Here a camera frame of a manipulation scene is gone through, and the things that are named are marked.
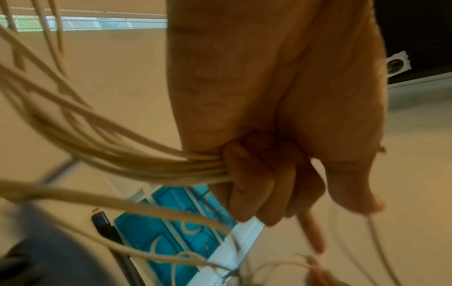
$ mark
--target cord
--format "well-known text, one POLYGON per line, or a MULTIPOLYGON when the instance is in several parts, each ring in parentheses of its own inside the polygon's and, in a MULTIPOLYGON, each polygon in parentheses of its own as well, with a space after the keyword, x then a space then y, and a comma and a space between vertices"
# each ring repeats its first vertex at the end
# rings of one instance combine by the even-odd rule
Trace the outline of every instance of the cord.
MULTIPOLYGON (((103 171, 118 174, 135 180, 141 180, 169 186, 191 186, 229 181, 225 164, 218 155, 196 154, 176 150, 153 140, 150 140, 134 131, 97 113, 85 96, 69 81, 64 58, 63 25, 57 5, 54 0, 48 0, 50 11, 56 18, 57 47, 52 43, 50 29, 40 6, 39 0, 32 0, 32 6, 39 17, 44 38, 52 55, 57 70, 45 63, 27 44, 17 35, 14 18, 8 7, 7 0, 0 0, 0 8, 6 15, 8 28, 0 25, 0 37, 10 43, 15 67, 0 60, 0 88, 17 114, 37 131, 42 137, 57 147, 65 150, 75 160, 103 171), (43 86, 26 73, 25 60, 28 59, 57 85, 57 91, 43 86), (53 102, 61 108, 65 123, 59 122, 50 113, 43 110, 34 101, 40 96, 53 102), (133 141, 147 148, 158 151, 161 155, 147 154, 127 144, 133 141)), ((78 204, 90 204, 107 208, 121 209, 127 212, 149 215, 173 221, 198 223, 228 233, 228 227, 206 217, 186 212, 165 209, 151 205, 136 204, 117 198, 76 192, 65 188, 49 188, 27 183, 0 180, 0 196, 14 201, 32 199, 52 199, 78 204)), ((185 264, 193 266, 209 266, 238 273, 224 266, 205 261, 194 253, 179 253, 176 256, 166 256, 155 253, 146 253, 130 247, 112 242, 100 235, 92 235, 70 223, 49 213, 47 215, 57 225, 74 233, 96 241, 118 253, 141 257, 155 262, 172 263, 172 286, 175 286, 175 265, 185 264)), ((382 251, 375 227, 368 218, 373 242, 376 245, 380 258, 396 286, 400 286, 394 271, 387 262, 382 251)), ((254 276, 265 267, 278 267, 280 265, 296 265, 309 269, 309 265, 294 261, 274 261, 263 264, 247 277, 247 282, 253 284, 254 276)), ((375 281, 366 276, 375 286, 375 281)))

